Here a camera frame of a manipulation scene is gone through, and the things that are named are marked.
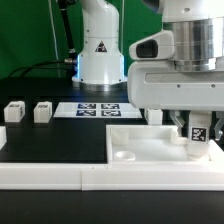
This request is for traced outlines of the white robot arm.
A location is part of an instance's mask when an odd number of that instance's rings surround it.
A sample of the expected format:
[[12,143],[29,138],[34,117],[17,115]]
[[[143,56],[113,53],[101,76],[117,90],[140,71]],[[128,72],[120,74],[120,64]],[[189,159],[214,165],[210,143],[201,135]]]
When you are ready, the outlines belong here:
[[94,91],[126,84],[129,102],[137,108],[168,110],[183,126],[179,113],[190,112],[189,132],[209,128],[216,114],[215,137],[224,127],[224,0],[142,0],[162,16],[162,29],[133,43],[128,70],[118,49],[119,14],[105,0],[58,0],[62,17],[69,5],[81,3],[84,47],[76,53],[72,81]]

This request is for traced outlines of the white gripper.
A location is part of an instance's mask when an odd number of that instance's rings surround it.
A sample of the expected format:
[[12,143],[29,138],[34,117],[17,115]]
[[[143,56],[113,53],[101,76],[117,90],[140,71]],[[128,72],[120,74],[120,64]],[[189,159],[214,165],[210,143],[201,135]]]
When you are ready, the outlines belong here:
[[[167,61],[135,62],[128,71],[128,99],[136,108],[170,110],[182,136],[179,110],[224,111],[224,72],[181,73]],[[215,140],[223,136],[224,112],[216,112]]]

